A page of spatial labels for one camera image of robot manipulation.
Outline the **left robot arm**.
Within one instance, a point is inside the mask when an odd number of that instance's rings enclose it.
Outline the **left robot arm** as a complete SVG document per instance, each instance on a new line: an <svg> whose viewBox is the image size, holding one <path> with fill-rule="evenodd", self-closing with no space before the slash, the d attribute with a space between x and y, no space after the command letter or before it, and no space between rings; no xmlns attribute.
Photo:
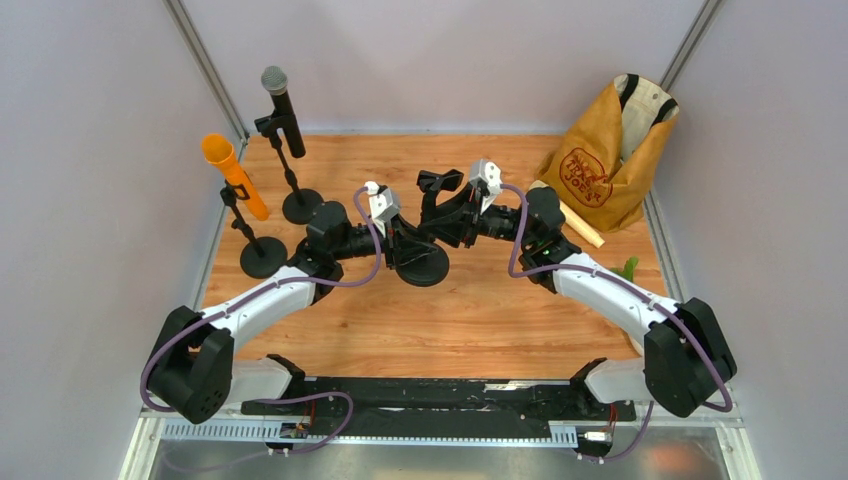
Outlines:
<svg viewBox="0 0 848 480"><path fill-rule="evenodd" d="M204 311L180 306L167 316L142 372L144 403L193 424L243 402L269 401L287 415L300 410L306 388L294 380L293 365L273 355L237 362L235 353L277 321L344 286L345 259L374 256L417 287L444 280L450 268L446 252L406 235L402 227L353 226L341 203L320 205L295 254L264 282Z"/></svg>

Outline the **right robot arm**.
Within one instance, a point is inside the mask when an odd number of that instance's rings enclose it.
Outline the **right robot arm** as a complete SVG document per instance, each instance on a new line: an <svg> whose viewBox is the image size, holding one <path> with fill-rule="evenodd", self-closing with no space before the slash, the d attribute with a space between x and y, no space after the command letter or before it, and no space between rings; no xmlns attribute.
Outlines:
<svg viewBox="0 0 848 480"><path fill-rule="evenodd" d="M510 241L508 273L580 302L625 331L641 347L638 359L605 358L572 378L573 410L595 418L610 404L654 401L686 418L700 407L729 412L727 382L737 366L713 309L703 300L677 302L654 294L596 262L561 230L565 217L550 187L518 194L518 209L485 205L490 188L452 187L439 203L436 185L424 186L422 230L451 246L470 246L480 236Z"/></svg>

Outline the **cream microphone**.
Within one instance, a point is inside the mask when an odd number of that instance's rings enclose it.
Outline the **cream microphone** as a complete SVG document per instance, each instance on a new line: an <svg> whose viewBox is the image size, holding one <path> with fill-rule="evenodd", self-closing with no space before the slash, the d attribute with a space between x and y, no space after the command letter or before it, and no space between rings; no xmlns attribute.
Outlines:
<svg viewBox="0 0 848 480"><path fill-rule="evenodd" d="M584 240L595 248L601 248L605 244L605 240L600 233L595 230L588 222L580 217L573 209L563 202L554 192L554 197L559 202L559 210L565 217L565 224L579 234Z"/></svg>

